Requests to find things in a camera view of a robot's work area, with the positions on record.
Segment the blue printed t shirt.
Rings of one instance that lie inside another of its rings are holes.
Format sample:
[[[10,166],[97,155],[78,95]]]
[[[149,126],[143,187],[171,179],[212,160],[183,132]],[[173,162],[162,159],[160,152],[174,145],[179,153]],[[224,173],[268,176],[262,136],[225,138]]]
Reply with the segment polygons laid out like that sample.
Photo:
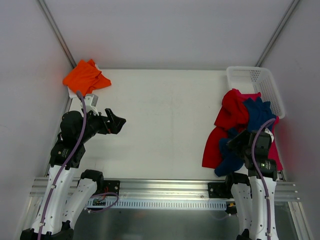
[[[263,102],[258,96],[255,99],[249,97],[243,103],[249,113],[249,121],[244,129],[256,131],[263,123],[275,118],[275,121],[268,126],[268,129],[272,131],[272,133],[274,132],[275,125],[279,122],[279,118],[272,113],[270,109],[271,103],[269,101]],[[244,165],[243,160],[227,148],[227,142],[244,129],[236,130],[235,128],[231,128],[227,131],[227,137],[219,140],[218,146],[222,155],[222,162],[214,169],[214,173],[218,177],[223,177],[238,171]]]

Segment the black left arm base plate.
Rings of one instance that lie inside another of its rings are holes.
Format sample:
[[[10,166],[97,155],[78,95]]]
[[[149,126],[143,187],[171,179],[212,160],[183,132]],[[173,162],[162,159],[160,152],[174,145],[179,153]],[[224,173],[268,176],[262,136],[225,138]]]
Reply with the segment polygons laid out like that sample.
[[[112,196],[111,193],[119,195],[121,189],[120,184],[121,182],[119,180],[104,179],[101,185],[100,193],[107,193],[107,196]]]

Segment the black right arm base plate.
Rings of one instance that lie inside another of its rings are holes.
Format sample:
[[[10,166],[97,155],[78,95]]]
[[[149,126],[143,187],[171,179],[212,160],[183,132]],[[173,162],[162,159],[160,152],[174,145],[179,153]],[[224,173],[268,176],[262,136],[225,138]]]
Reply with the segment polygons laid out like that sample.
[[[232,199],[230,187],[225,182],[209,182],[207,184],[210,199]]]

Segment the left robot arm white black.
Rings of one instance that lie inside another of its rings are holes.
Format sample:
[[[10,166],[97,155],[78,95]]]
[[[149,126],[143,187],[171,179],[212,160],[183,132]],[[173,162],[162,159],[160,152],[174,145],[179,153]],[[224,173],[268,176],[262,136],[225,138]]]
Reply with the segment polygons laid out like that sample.
[[[92,196],[103,196],[104,176],[101,171],[87,169],[68,196],[74,175],[86,149],[85,143],[96,134],[117,135],[126,119],[111,109],[106,115],[93,111],[69,111],[62,116],[58,140],[50,153],[48,183],[39,212],[32,226],[21,232],[22,240],[71,240],[78,217]]]

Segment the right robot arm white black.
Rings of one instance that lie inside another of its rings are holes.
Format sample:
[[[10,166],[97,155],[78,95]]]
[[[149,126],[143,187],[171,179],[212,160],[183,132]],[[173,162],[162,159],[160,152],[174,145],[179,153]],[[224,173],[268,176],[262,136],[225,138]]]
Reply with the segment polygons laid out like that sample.
[[[239,220],[238,240],[277,240],[275,192],[277,163],[268,157],[272,137],[243,130],[227,147],[244,162],[246,174],[231,173],[223,186],[233,198]]]

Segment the red t shirt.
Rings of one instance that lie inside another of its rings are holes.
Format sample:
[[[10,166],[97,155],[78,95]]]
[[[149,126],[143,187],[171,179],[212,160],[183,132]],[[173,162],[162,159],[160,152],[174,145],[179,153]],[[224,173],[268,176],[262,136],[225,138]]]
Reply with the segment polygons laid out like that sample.
[[[248,94],[242,94],[237,89],[229,90],[223,97],[221,109],[215,119],[214,129],[206,141],[202,166],[215,169],[223,161],[219,149],[219,141],[228,137],[228,130],[235,128],[243,130],[249,123],[249,112],[244,101],[249,98]]]

